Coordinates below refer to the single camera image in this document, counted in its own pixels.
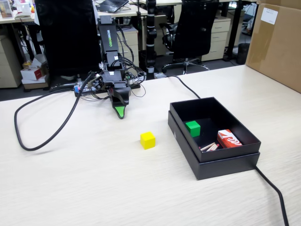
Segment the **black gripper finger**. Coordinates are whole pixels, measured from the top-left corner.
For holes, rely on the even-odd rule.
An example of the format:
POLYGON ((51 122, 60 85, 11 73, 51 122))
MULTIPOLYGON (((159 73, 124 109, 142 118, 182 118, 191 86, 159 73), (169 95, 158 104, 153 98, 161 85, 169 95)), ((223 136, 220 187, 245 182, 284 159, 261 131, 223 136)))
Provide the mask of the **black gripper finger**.
POLYGON ((114 98, 122 105, 129 104, 131 88, 125 82, 114 83, 114 98))

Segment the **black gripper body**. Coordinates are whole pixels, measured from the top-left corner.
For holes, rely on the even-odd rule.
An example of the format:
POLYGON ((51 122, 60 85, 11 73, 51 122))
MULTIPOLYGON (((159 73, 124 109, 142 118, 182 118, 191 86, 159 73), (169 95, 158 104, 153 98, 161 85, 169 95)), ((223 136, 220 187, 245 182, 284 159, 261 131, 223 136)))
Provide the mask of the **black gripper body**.
POLYGON ((114 95, 114 83, 125 82, 122 78, 121 71, 105 71, 101 75, 101 78, 102 90, 106 90, 110 96, 114 95))

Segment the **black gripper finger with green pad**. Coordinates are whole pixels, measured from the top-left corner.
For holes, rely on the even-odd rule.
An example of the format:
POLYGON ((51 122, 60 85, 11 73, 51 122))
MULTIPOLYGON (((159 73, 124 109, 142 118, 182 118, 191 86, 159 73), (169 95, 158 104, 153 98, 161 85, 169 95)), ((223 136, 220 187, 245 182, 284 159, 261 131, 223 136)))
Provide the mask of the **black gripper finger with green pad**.
POLYGON ((120 119, 125 117, 125 108, 128 105, 128 95, 115 97, 111 95, 112 108, 120 119))

